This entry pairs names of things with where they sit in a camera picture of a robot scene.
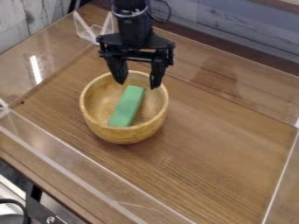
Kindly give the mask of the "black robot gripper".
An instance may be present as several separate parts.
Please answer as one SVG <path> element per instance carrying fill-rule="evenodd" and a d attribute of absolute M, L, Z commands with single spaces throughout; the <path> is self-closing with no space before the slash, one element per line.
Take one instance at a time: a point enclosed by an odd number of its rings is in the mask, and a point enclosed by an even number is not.
<path fill-rule="evenodd" d="M 148 12 L 139 15 L 112 13 L 116 19 L 117 31 L 97 36 L 100 56 L 113 79 L 124 84 L 128 76 L 127 61 L 149 62 L 151 89 L 159 88 L 163 82 L 165 68 L 173 64 L 175 43 L 159 36 L 152 27 L 152 18 Z"/>

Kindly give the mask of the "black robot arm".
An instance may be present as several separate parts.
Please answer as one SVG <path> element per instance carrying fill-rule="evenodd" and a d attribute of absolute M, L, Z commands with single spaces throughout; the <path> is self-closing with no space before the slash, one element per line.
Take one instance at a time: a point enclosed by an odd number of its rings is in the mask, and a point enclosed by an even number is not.
<path fill-rule="evenodd" d="M 99 35 L 96 41 L 113 79 L 119 84 L 125 83 L 129 60 L 148 62 L 149 87 L 159 88 L 165 69 L 173 64 L 175 43 L 153 31 L 148 0 L 112 0 L 111 12 L 117 32 Z"/>

